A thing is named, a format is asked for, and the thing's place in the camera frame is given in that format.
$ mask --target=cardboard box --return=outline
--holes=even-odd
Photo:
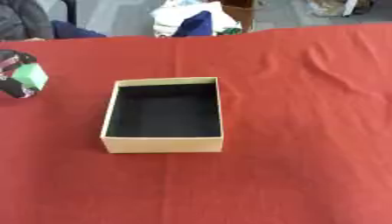
[[[110,153],[221,151],[217,78],[117,81],[101,139]]]

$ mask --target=blue fabric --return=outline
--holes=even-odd
[[[52,27],[56,39],[106,38],[105,35],[96,31],[81,29],[73,24],[58,20],[52,21]]]
[[[201,13],[187,18],[174,33],[173,37],[212,36],[213,18],[211,12],[203,10]]]

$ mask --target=green cube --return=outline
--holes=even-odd
[[[42,90],[48,80],[48,77],[42,67],[37,63],[22,65],[17,68],[12,78],[20,81],[26,88],[37,88]]]

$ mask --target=folded cloth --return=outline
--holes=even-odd
[[[156,36],[171,37],[185,19],[191,18],[201,11],[211,12],[213,35],[216,35],[217,32],[223,32],[227,28],[242,28],[239,23],[223,11],[220,2],[196,3],[177,7],[161,7],[154,10],[151,15],[155,18]]]
[[[211,17],[211,12],[203,10],[201,13],[184,20],[173,37],[211,35],[213,35],[213,19]]]

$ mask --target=white fabric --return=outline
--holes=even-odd
[[[223,11],[220,2],[196,3],[176,7],[160,7],[154,10],[151,15],[155,18],[156,36],[172,36],[185,19],[191,18],[201,11],[211,12],[214,33],[223,32],[227,28],[242,28],[240,23],[237,23]]]

